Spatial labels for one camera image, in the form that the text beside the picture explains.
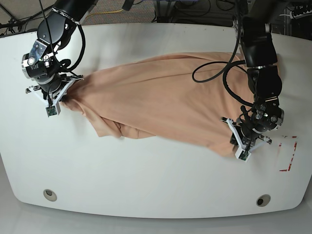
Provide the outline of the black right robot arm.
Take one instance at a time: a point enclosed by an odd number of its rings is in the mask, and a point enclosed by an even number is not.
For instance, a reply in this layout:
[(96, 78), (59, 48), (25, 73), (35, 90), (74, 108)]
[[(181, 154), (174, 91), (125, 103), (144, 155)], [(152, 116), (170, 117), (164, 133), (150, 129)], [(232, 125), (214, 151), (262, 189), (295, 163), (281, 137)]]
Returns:
[[(80, 64), (86, 46), (81, 23), (96, 4), (96, 0), (58, 0), (52, 6), (52, 11), (43, 17), (37, 29), (37, 39), (30, 53), (23, 56), (21, 67), (28, 79), (37, 82), (45, 100), (51, 100), (53, 93), (69, 81), (67, 73), (72, 78), (79, 77), (73, 70)], [(80, 31), (82, 39), (77, 61), (59, 61), (56, 58), (57, 51), (68, 45), (76, 29)]]

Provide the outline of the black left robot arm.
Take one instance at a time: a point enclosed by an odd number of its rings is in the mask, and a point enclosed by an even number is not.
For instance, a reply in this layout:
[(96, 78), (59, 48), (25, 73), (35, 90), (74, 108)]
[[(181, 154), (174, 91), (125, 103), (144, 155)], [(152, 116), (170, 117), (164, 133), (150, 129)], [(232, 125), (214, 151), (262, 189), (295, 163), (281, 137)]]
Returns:
[(282, 125), (284, 111), (279, 107), (278, 96), (282, 80), (278, 73), (277, 54), (272, 39), (272, 22), (287, 6), (286, 0), (256, 0), (251, 9), (247, 1), (235, 2), (237, 38), (247, 67), (248, 87), (253, 93), (251, 112), (242, 107), (244, 119), (238, 119), (238, 136), (233, 136), (244, 150), (254, 147), (258, 138), (267, 131)]

